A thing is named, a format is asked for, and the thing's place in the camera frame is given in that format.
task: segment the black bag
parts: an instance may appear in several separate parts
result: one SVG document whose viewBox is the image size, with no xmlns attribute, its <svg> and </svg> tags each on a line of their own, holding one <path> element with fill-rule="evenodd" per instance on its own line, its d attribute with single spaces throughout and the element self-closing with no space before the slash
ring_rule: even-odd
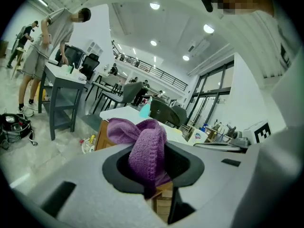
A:
<svg viewBox="0 0 304 228">
<path fill-rule="evenodd" d="M 14 143 L 28 134 L 28 139 L 32 145 L 38 143 L 34 141 L 34 132 L 30 126 L 30 120 L 24 114 L 4 113 L 0 115 L 0 146 L 7 150 L 9 143 Z"/>
</svg>

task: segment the white ceiling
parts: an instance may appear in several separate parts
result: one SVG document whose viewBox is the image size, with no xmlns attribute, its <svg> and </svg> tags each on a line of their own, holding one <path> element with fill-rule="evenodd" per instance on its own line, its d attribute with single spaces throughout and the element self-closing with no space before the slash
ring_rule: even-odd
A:
<svg viewBox="0 0 304 228">
<path fill-rule="evenodd" d="M 201 27 L 206 23 L 215 29 L 212 38 L 205 37 L 210 41 L 210 46 L 201 55 L 195 55 L 188 64 L 182 63 L 182 67 L 194 67 L 197 62 L 215 52 L 221 41 L 223 44 L 227 41 L 245 60 L 260 86 L 265 84 L 265 78 L 282 73 L 278 64 L 280 44 L 276 22 L 262 12 L 242 16 L 223 16 L 217 8 L 212 13 L 208 13 L 201 0 L 45 0 L 45 2 L 50 10 L 67 7 L 71 11 L 100 4 L 118 5 L 116 12 L 123 13 L 117 18 L 118 21 L 113 20 L 111 10 L 114 8 L 109 7 L 111 26 L 117 38 L 126 45 L 138 46 L 150 52 L 149 41 L 153 37 L 160 41 L 160 46 L 157 46 L 154 49 L 157 51 L 152 53 L 164 60 L 165 56 L 168 60 L 175 59 L 173 64 L 177 64 L 177 61 L 182 62 L 180 56 L 185 53 L 193 38 L 201 41 L 202 37 L 206 36 L 200 32 Z M 150 10 L 150 2 L 159 3 L 161 9 Z M 123 31 L 119 31 L 117 23 L 122 24 Z"/>
</svg>

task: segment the bottle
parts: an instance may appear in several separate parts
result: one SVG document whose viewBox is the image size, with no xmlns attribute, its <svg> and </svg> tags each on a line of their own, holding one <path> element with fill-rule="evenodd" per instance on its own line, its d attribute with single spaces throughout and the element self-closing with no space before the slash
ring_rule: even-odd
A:
<svg viewBox="0 0 304 228">
<path fill-rule="evenodd" d="M 149 101 L 142 107 L 141 111 L 139 112 L 139 116 L 143 118 L 148 118 L 150 113 L 152 97 L 150 96 Z"/>
</svg>

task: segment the tiled floor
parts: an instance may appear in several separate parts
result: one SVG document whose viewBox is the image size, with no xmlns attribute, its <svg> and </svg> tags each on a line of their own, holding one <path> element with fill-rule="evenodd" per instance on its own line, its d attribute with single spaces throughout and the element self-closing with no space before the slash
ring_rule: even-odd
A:
<svg viewBox="0 0 304 228">
<path fill-rule="evenodd" d="M 0 59 L 0 114 L 5 110 L 8 113 L 17 112 L 19 85 L 22 81 L 22 74 L 19 72 L 11 79 L 12 69 L 6 68 L 6 63 L 7 60 Z M 62 90 L 66 97 L 73 97 L 68 90 Z M 85 102 L 86 92 L 83 92 L 74 133 L 71 133 L 69 129 L 56 130 L 56 138 L 51 141 L 48 115 L 43 108 L 41 114 L 35 113 L 30 118 L 35 141 L 38 142 L 37 146 L 33 146 L 28 138 L 23 138 L 11 144 L 7 151 L 0 148 L 0 167 L 12 187 L 27 193 L 44 177 L 70 159 L 82 154 L 80 139 L 96 134 L 101 122 L 99 112 L 103 102 L 100 103 L 94 115 L 90 114 L 95 99 L 94 93 L 93 90 L 88 101 Z"/>
</svg>

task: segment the purple towel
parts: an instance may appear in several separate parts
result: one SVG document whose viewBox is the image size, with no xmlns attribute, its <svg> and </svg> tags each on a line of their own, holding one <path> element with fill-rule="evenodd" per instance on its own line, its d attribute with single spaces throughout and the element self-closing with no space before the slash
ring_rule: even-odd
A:
<svg viewBox="0 0 304 228">
<path fill-rule="evenodd" d="M 155 119 L 134 125 L 121 118 L 109 120 L 108 138 L 114 143 L 134 143 L 128 164 L 136 180 L 147 188 L 170 181 L 164 169 L 164 144 L 167 134 Z"/>
</svg>

